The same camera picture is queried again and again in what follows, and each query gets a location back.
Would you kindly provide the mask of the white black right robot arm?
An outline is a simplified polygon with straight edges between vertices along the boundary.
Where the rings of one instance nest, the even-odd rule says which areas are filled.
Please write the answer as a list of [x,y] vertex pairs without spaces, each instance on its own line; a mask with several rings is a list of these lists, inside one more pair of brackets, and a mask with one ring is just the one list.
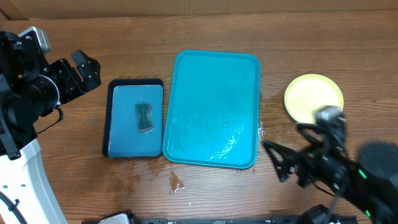
[[334,198],[349,201],[373,223],[397,223],[396,144],[370,142],[358,151],[358,160],[352,161],[346,155],[343,123],[319,121],[296,127],[310,143],[301,151],[262,143],[281,182],[292,173],[302,188],[323,182]]

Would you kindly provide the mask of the yellow plate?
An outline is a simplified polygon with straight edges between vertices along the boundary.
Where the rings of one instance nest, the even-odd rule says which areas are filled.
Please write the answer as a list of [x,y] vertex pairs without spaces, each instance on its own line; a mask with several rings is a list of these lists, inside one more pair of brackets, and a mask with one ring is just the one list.
[[319,74],[301,75],[294,79],[284,93],[284,106],[298,123],[315,123],[315,112],[324,106],[343,110],[343,94],[338,85]]

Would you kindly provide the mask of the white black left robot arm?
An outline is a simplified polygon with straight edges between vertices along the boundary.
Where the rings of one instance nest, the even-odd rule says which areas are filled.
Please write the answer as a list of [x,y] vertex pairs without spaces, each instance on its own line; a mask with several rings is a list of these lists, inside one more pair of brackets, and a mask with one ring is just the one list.
[[100,64],[81,50],[48,63],[47,34],[1,32],[1,217],[6,223],[66,223],[44,171],[40,117],[101,85]]

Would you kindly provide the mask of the green and orange sponge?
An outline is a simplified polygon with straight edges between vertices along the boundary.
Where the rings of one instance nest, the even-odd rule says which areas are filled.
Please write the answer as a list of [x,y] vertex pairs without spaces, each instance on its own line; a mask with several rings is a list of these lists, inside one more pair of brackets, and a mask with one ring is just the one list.
[[152,113],[152,106],[147,103],[139,103],[136,105],[136,116],[137,116],[137,130],[145,133],[154,129],[154,125],[150,120],[150,114]]

